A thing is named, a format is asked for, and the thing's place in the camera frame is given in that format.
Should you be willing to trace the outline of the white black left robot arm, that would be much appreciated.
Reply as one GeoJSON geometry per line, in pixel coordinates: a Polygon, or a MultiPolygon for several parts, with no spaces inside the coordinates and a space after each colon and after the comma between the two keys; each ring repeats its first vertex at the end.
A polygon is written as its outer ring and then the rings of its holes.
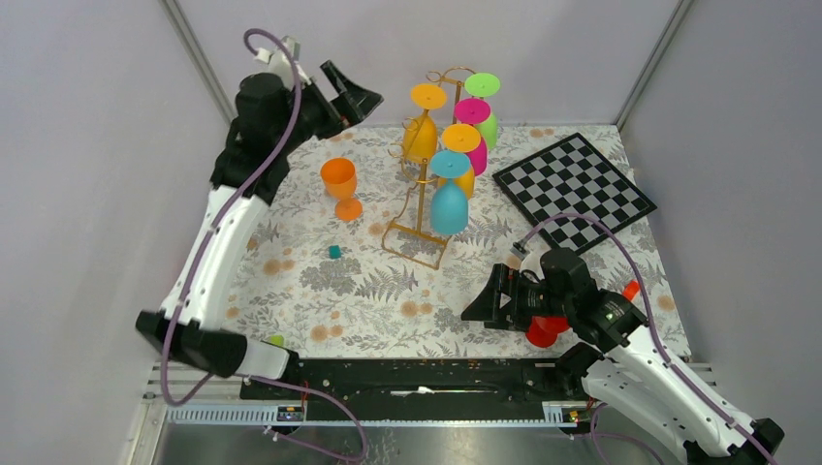
{"type": "Polygon", "coordinates": [[[264,377],[279,398],[300,388],[289,364],[296,353],[223,328],[227,298],[245,244],[289,173],[287,157],[305,142],[324,140],[366,120],[384,101],[331,62],[321,70],[337,95],[327,99],[310,77],[297,91],[290,71],[246,77],[237,117],[210,177],[206,213],[177,283],[157,310],[143,310],[136,330],[167,361],[221,378],[264,377]]]}

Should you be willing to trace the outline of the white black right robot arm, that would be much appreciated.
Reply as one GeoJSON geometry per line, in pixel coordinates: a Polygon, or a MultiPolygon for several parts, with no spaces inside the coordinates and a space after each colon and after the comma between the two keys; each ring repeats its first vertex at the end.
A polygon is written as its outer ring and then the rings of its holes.
{"type": "Polygon", "coordinates": [[[556,363],[565,397],[604,402],[686,464],[774,463],[783,429],[742,412],[669,355],[649,319],[625,296],[598,288],[581,257],[558,248],[539,265],[534,272],[495,264],[461,319],[506,330],[527,330],[536,317],[564,319],[580,339],[556,363]]]}

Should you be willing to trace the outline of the yellow plastic wine glass front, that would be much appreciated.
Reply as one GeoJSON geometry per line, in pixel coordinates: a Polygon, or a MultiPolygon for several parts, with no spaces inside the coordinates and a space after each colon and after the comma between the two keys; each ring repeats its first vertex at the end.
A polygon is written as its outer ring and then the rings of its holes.
{"type": "Polygon", "coordinates": [[[432,83],[420,83],[410,91],[412,102],[422,110],[403,122],[402,150],[404,158],[414,164],[429,160],[437,148],[437,128],[429,113],[441,109],[447,102],[445,91],[432,83]]]}

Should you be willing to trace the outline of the red plastic wine glass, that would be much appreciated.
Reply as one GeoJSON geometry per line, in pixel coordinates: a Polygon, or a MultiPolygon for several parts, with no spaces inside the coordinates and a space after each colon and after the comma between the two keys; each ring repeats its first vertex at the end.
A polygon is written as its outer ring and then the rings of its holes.
{"type": "Polygon", "coordinates": [[[569,328],[565,317],[533,317],[525,337],[531,345],[545,349],[552,346],[558,336],[569,328]]]}

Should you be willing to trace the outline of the yellow plastic wine glass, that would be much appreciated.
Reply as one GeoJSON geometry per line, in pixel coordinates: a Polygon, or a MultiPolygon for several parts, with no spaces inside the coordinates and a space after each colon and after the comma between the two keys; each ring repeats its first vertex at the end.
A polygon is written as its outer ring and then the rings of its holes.
{"type": "Polygon", "coordinates": [[[469,200],[474,195],[475,185],[475,170],[470,153],[478,148],[482,141],[479,131],[473,126],[464,123],[452,124],[443,131],[442,148],[436,153],[437,156],[450,152],[465,156],[468,163],[467,171],[456,177],[455,182],[469,200]]]}
{"type": "Polygon", "coordinates": [[[447,102],[445,91],[432,83],[420,83],[410,91],[412,102],[422,110],[403,122],[402,150],[404,158],[414,164],[429,160],[437,148],[437,128],[429,113],[441,109],[447,102]]]}

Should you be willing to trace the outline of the gold wire wine glass rack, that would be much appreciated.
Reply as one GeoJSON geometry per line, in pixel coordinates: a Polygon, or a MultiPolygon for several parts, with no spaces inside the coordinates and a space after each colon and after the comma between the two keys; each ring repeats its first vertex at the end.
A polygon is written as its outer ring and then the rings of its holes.
{"type": "MultiPolygon", "coordinates": [[[[456,103],[461,101],[466,79],[474,74],[476,74],[476,71],[469,67],[455,66],[442,72],[427,72],[426,80],[422,83],[432,83],[441,87],[447,95],[446,104],[451,103],[455,106],[456,103]]],[[[437,125],[436,128],[438,136],[437,151],[440,143],[439,128],[437,125]]],[[[435,190],[438,186],[437,176],[429,169],[429,164],[433,156],[429,160],[424,160],[422,164],[408,162],[403,155],[401,146],[402,139],[403,136],[400,141],[393,143],[390,146],[388,153],[392,157],[399,160],[400,172],[408,181],[411,182],[411,186],[406,191],[402,209],[389,221],[386,230],[383,232],[381,247],[384,251],[409,260],[415,264],[420,264],[433,270],[437,270],[442,263],[442,259],[451,238],[449,236],[444,236],[442,234],[437,234],[426,230],[426,207],[428,200],[427,192],[430,190],[435,190]],[[432,245],[436,250],[433,260],[431,262],[426,262],[419,258],[416,254],[404,253],[398,248],[391,247],[388,243],[390,233],[398,233],[401,237],[414,239],[425,245],[432,245]]]]}

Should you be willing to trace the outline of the blue plastic wine glass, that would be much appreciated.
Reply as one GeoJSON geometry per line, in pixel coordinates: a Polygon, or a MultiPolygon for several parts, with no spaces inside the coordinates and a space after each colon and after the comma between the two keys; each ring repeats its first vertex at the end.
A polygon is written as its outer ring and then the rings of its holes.
{"type": "Polygon", "coordinates": [[[456,180],[471,169],[469,159],[463,153],[445,149],[433,156],[429,166],[438,178],[444,180],[431,200],[431,227],[438,234],[458,234],[468,224],[469,205],[456,180]]]}

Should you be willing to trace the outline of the orange plastic wine glass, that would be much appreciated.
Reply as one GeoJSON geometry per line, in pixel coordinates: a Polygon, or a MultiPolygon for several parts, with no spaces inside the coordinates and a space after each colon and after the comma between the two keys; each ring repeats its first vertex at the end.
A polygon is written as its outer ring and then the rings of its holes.
{"type": "Polygon", "coordinates": [[[320,175],[327,193],[337,200],[335,216],[344,222],[358,219],[363,207],[355,198],[358,182],[354,163],[342,157],[330,159],[321,167],[320,175]]]}

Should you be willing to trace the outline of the magenta plastic wine glass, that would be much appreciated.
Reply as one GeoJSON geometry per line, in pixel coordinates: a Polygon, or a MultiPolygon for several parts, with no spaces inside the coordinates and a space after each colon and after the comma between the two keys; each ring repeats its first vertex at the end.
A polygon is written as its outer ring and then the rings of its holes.
{"type": "MultiPolygon", "coordinates": [[[[454,116],[461,123],[476,126],[489,119],[492,115],[490,105],[479,98],[468,98],[456,103],[454,116]]],[[[474,174],[482,175],[487,168],[488,147],[484,136],[481,136],[479,145],[467,153],[474,174]]]]}

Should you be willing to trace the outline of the green plastic wine glass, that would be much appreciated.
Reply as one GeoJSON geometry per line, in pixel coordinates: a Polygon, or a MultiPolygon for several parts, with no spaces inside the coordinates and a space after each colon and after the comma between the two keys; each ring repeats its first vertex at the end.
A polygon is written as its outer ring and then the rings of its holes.
{"type": "MultiPolygon", "coordinates": [[[[470,76],[464,83],[464,89],[471,98],[479,98],[487,101],[487,98],[495,95],[501,88],[500,79],[491,73],[477,73],[470,76]]],[[[498,119],[491,109],[492,115],[483,123],[474,126],[481,136],[485,137],[488,150],[496,147],[498,138],[498,119]]]]}

